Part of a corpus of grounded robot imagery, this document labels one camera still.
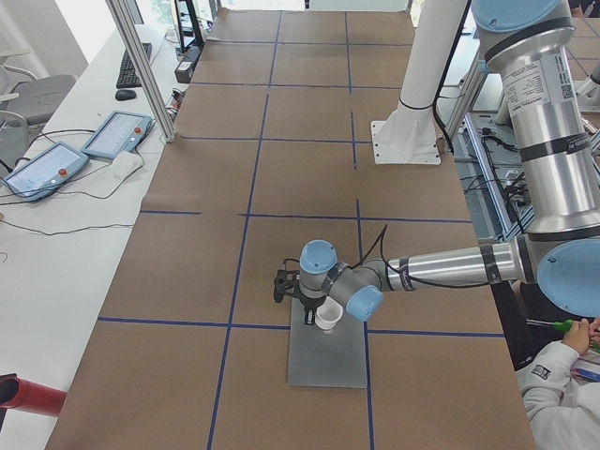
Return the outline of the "working arm black gripper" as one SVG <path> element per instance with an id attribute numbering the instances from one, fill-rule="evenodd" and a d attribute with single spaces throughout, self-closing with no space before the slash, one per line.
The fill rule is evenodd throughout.
<path id="1" fill-rule="evenodd" d="M 327 295 L 322 292 L 311 293 L 307 295 L 304 292 L 299 293 L 299 300 L 304 306 L 304 325 L 313 326 L 316 324 L 316 313 L 325 301 Z"/>

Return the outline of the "working silver robot arm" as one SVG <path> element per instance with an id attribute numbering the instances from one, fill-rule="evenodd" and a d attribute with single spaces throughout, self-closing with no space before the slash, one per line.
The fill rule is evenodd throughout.
<path id="1" fill-rule="evenodd" d="M 367 255 L 347 264 L 323 240 L 299 267 L 279 273 L 274 296 L 297 298 L 306 323 L 334 300 L 368 320 L 388 291 L 534 283 L 558 308 L 599 312 L 599 178 L 566 61 L 575 25 L 564 1 L 475 1 L 485 66 L 502 80 L 532 219 L 498 243 L 403 258 Z"/>

